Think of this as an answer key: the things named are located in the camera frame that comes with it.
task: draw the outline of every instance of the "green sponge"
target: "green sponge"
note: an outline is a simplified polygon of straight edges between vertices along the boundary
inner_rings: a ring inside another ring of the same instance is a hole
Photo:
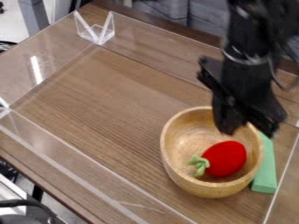
[[[252,182],[252,190],[261,193],[277,192],[277,159],[273,140],[261,133],[265,144],[265,160]]]

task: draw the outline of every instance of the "bowl rim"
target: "bowl rim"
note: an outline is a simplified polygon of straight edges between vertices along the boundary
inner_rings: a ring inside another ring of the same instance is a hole
[[[261,167],[262,162],[264,162],[264,158],[265,158],[265,145],[264,145],[262,137],[258,134],[258,129],[254,127],[254,125],[252,123],[249,123],[248,126],[249,126],[250,130],[254,132],[254,135],[256,135],[257,140],[258,140],[258,145],[261,145],[261,147],[260,147],[260,157],[258,157],[258,161],[257,161],[257,164],[256,164],[254,168],[252,169],[252,171],[244,177],[241,177],[241,178],[238,178],[233,181],[222,182],[222,183],[206,182],[206,181],[202,181],[197,178],[193,178],[193,177],[187,176],[182,171],[179,171],[173,166],[173,163],[170,162],[169,153],[166,152],[166,147],[165,147],[165,137],[166,137],[167,130],[169,130],[171,124],[174,123],[174,121],[181,116],[183,116],[185,114],[187,114],[187,113],[190,113],[191,111],[195,111],[195,110],[213,110],[213,108],[211,108],[211,106],[199,106],[199,107],[195,107],[195,108],[187,108],[186,110],[177,113],[173,116],[173,118],[169,120],[166,125],[163,126],[163,132],[162,132],[162,137],[161,137],[161,151],[162,151],[163,161],[167,163],[169,167],[173,169],[173,171],[177,173],[177,175],[181,176],[182,179],[187,180],[189,182],[191,182],[197,185],[202,185],[202,186],[206,186],[206,187],[215,187],[215,188],[237,186],[241,183],[244,183],[246,180],[253,179],[254,175],[258,172],[258,168]]]

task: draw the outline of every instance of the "red tomato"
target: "red tomato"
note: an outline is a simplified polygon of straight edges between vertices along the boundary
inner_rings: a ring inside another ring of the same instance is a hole
[[[210,160],[210,168],[206,172],[218,178],[234,174],[248,161],[248,150],[242,143],[227,141],[214,144],[202,154]]]

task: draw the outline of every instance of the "toy tomato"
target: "toy tomato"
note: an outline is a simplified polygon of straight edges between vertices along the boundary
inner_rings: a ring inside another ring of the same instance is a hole
[[[193,157],[189,165],[195,165],[195,177],[207,172],[215,178],[233,175],[248,162],[248,150],[242,143],[227,141],[214,144],[202,154]]]

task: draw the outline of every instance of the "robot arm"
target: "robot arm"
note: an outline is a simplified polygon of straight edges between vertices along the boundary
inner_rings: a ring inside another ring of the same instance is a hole
[[[288,40],[299,32],[297,0],[229,0],[230,25],[223,41],[225,61],[201,59],[199,80],[213,90],[214,120],[219,131],[233,135],[252,122],[272,137],[286,119],[274,95],[273,81],[284,53],[299,64]]]

